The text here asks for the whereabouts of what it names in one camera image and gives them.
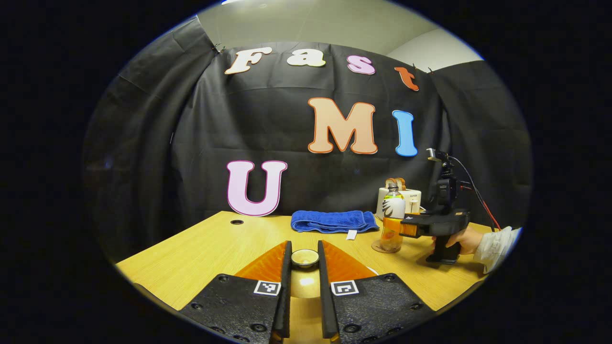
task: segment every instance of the black cable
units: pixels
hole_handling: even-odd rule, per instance
[[[491,221],[491,231],[495,232],[495,223],[493,221],[493,218],[491,216],[491,214],[489,214],[489,211],[487,210],[487,207],[485,206],[485,201],[482,199],[482,196],[480,195],[480,192],[478,191],[478,188],[476,188],[476,184],[474,184],[474,180],[472,179],[472,176],[470,176],[468,169],[465,168],[465,166],[463,166],[463,164],[459,161],[459,159],[452,157],[449,155],[450,159],[453,159],[454,161],[458,162],[459,165],[461,165],[461,167],[463,167],[463,170],[465,171],[465,173],[468,175],[469,181],[472,184],[472,187],[474,188],[474,192],[476,193],[476,197],[478,197],[478,200],[480,201],[480,205],[482,206],[482,209],[485,210],[485,212],[487,213],[487,215],[489,216],[489,220]]]

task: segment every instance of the coaster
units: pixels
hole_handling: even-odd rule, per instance
[[[387,250],[383,250],[383,248],[381,247],[381,240],[378,239],[375,242],[372,242],[372,248],[374,249],[374,251],[380,252],[380,253],[395,253],[399,250],[401,250],[401,246],[393,251],[387,251]]]

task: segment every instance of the hand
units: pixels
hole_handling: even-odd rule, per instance
[[[461,245],[461,250],[459,251],[460,255],[473,255],[478,249],[478,245],[480,245],[483,235],[484,234],[467,227],[451,235],[449,241],[446,243],[446,247],[451,247],[458,242]],[[431,240],[433,240],[431,246],[436,247],[436,237],[432,236]]]

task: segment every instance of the cable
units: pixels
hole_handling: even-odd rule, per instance
[[[493,217],[493,214],[491,213],[491,211],[489,210],[487,204],[485,203],[485,200],[482,199],[482,196],[480,195],[480,192],[478,191],[478,188],[476,187],[474,180],[472,179],[472,176],[469,174],[468,169],[465,168],[465,166],[463,166],[463,164],[459,161],[459,159],[452,157],[449,155],[450,159],[453,159],[454,161],[458,162],[459,165],[461,165],[461,167],[463,168],[463,170],[465,171],[465,173],[468,175],[469,181],[472,184],[472,187],[474,188],[474,192],[476,193],[476,197],[478,197],[478,200],[480,201],[480,204],[482,205],[482,207],[484,208],[484,210],[487,212],[487,214],[489,215],[489,219],[491,220],[491,231],[495,232],[495,228],[494,225],[496,225],[500,230],[501,227],[498,225],[497,220],[495,220],[495,218]]]

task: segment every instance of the bottle label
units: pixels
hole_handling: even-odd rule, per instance
[[[385,217],[403,219],[406,213],[406,201],[403,196],[385,196],[382,201],[382,213]]]

